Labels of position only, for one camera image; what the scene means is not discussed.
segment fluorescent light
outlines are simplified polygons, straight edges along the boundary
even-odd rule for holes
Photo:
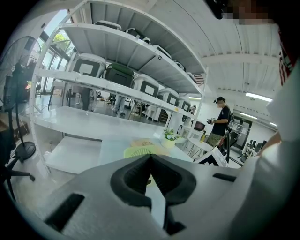
[[[240,112],[240,114],[241,114],[241,115],[244,115],[244,116],[247,116],[247,117],[250,117],[250,118],[257,119],[257,117],[253,117],[253,116],[251,116],[251,115],[248,115],[248,114],[245,114],[245,113],[243,113],[243,112]]]
[[[192,100],[201,100],[200,97],[189,97],[189,99],[192,99]]]
[[[247,92],[246,96],[253,97],[253,98],[258,98],[258,99],[261,99],[261,100],[264,100],[264,101],[267,101],[267,102],[271,102],[273,100],[271,98],[263,97],[263,96],[260,96],[260,95],[254,94],[254,93],[250,93],[250,92]]]

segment black cap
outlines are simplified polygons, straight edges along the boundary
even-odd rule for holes
[[[225,102],[225,98],[223,98],[223,97],[218,97],[218,98],[214,101],[214,103],[217,103],[218,101],[221,101],[221,100],[223,100],[223,101]]]

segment desk fan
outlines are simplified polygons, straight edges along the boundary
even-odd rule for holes
[[[31,55],[36,39],[33,37],[22,37],[16,40],[5,52],[0,62],[0,106],[8,113],[9,130],[14,139],[12,110],[15,107],[16,123],[19,131],[20,144],[15,150],[15,156],[21,162],[30,158],[36,151],[33,142],[24,142],[20,131],[18,103],[24,92],[28,89],[31,81],[37,57]],[[11,150],[15,148],[12,141]]]

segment small plant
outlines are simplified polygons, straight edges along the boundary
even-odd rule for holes
[[[168,139],[169,141],[175,141],[179,138],[180,136],[174,136],[174,129],[168,130],[167,128],[164,130],[165,138]]]

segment white ceiling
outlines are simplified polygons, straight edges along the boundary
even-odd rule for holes
[[[241,26],[217,20],[203,0],[114,1],[145,11],[175,31],[209,67],[211,95],[222,94],[235,102],[235,109],[270,120],[267,102],[250,100],[245,92],[273,98],[280,88],[276,25]],[[51,5],[57,8],[59,2],[52,0]],[[72,8],[78,2],[65,0],[61,5]]]

